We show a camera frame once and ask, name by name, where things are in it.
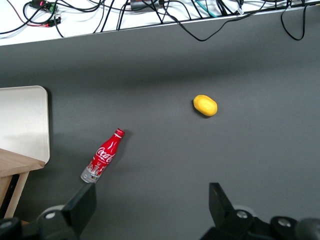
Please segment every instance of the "red wire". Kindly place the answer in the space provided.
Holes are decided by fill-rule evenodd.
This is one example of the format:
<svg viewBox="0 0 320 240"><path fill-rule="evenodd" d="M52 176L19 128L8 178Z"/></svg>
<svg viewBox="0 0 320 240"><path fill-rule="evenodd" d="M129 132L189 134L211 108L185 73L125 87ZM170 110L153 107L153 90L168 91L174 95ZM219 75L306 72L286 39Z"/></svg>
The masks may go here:
<svg viewBox="0 0 320 240"><path fill-rule="evenodd" d="M12 3L9 1L9 0L6 0L10 5L11 7L13 8L13 10L15 11L16 15L19 17L19 19L21 20L21 22L25 23L22 18L20 17L18 11L15 9L15 7L12 5ZM46 25L43 25L43 24L40 24L40 25L35 25L35 24L29 24L27 23L28 26L31 26L31 27L47 27Z"/></svg>

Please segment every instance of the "wooden leg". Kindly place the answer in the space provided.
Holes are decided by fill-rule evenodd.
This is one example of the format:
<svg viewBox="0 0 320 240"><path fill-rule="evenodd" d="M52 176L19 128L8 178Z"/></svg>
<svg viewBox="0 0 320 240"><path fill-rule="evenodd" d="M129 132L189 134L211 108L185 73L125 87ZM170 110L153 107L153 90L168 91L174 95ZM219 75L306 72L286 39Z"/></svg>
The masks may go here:
<svg viewBox="0 0 320 240"><path fill-rule="evenodd" d="M20 177L14 189L13 195L11 197L10 203L5 212L4 218L12 218L14 216L21 193L25 187L28 175L29 175L28 171L20 174ZM12 179L12 176L5 176L0 178L0 206L2 206L5 195L10 185L11 179Z"/></svg>
<svg viewBox="0 0 320 240"><path fill-rule="evenodd" d="M0 178L0 206L2 205L5 199L11 179L12 179L12 176L4 176Z"/></svg>

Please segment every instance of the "bottle cap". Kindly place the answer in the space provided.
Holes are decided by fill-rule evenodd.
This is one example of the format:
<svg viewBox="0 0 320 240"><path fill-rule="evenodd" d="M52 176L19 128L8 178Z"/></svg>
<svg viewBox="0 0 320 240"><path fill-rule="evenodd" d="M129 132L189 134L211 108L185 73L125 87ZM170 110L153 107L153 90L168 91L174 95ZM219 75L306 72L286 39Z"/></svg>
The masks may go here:
<svg viewBox="0 0 320 240"><path fill-rule="evenodd" d="M117 130L115 130L115 134L119 135L122 138L125 135L125 131L118 128Z"/></svg>

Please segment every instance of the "wooden stool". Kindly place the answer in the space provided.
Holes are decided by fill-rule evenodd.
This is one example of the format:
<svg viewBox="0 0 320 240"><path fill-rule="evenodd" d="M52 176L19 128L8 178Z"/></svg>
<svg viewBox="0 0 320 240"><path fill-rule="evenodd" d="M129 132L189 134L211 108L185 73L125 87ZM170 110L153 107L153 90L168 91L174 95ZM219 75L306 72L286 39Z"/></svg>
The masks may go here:
<svg viewBox="0 0 320 240"><path fill-rule="evenodd" d="M0 148L0 218L14 216L29 172L44 166L44 161Z"/></svg>

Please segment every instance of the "yellow potato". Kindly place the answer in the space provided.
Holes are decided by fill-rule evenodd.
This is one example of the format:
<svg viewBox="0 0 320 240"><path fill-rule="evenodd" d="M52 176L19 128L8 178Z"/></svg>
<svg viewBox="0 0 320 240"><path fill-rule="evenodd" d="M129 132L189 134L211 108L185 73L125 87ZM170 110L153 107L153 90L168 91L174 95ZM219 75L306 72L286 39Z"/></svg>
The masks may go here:
<svg viewBox="0 0 320 240"><path fill-rule="evenodd" d="M193 99L193 105L200 113L211 117L218 111L218 105L206 95L198 95Z"/></svg>

